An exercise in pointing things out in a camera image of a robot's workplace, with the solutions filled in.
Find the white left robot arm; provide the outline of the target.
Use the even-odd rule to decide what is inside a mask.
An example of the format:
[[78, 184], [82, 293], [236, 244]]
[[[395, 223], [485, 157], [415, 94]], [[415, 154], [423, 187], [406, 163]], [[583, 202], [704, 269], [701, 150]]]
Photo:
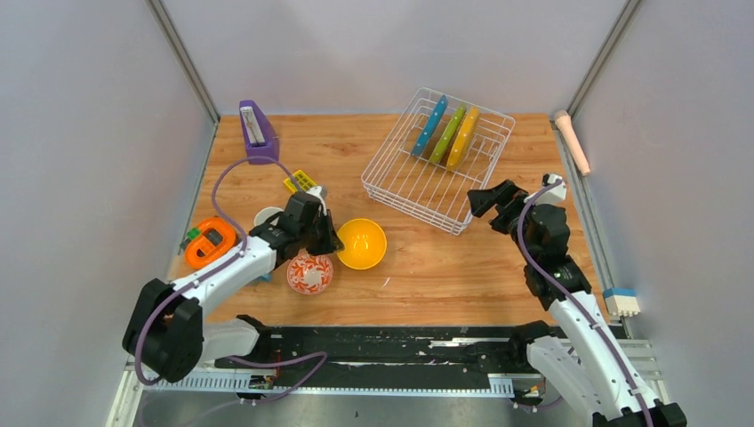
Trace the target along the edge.
[[250, 367], [265, 366], [273, 346], [253, 318], [238, 316], [223, 324], [206, 319], [230, 296], [300, 250], [312, 255], [342, 250], [325, 198], [323, 186], [297, 191], [284, 211], [254, 227], [218, 260], [171, 283], [150, 280], [140, 290], [125, 329], [124, 350], [169, 383], [202, 362], [230, 356]]

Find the pink mug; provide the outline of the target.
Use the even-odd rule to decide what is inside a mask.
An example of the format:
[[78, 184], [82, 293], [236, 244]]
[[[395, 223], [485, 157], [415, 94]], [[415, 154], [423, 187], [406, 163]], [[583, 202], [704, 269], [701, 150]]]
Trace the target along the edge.
[[272, 225], [277, 225], [278, 218], [277, 214], [280, 214], [284, 211], [283, 208], [277, 207], [277, 206], [268, 206], [263, 209], [261, 209], [254, 217], [253, 219], [253, 226], [257, 227], [262, 225], [263, 223], [270, 220], [270, 223]]

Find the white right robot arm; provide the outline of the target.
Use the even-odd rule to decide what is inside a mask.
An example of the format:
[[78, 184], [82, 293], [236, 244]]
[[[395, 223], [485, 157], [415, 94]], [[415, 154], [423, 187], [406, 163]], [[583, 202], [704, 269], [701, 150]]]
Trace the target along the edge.
[[534, 194], [510, 180], [467, 193], [473, 216], [495, 210], [491, 229], [510, 236], [525, 260], [529, 291], [574, 349], [568, 352], [545, 322], [531, 322], [515, 327], [510, 364], [542, 374], [589, 426], [685, 426], [679, 404], [663, 402], [630, 362], [569, 255], [565, 195], [563, 178], [553, 173]]

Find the white orange patterned bowl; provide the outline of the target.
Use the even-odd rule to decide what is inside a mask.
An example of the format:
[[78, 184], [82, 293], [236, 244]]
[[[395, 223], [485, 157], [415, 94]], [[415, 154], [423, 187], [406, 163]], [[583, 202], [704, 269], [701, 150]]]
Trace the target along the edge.
[[333, 281], [334, 267], [326, 255], [299, 254], [286, 269], [289, 287], [299, 294], [321, 294]]

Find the yellow ribbed bowl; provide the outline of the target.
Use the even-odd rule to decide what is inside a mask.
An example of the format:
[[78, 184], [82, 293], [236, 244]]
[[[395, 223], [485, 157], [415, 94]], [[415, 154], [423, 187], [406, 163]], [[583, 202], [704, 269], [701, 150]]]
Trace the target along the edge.
[[382, 227], [367, 218], [343, 223], [337, 235], [344, 248], [337, 253], [341, 263], [353, 270], [369, 270], [377, 266], [387, 253], [388, 240]]

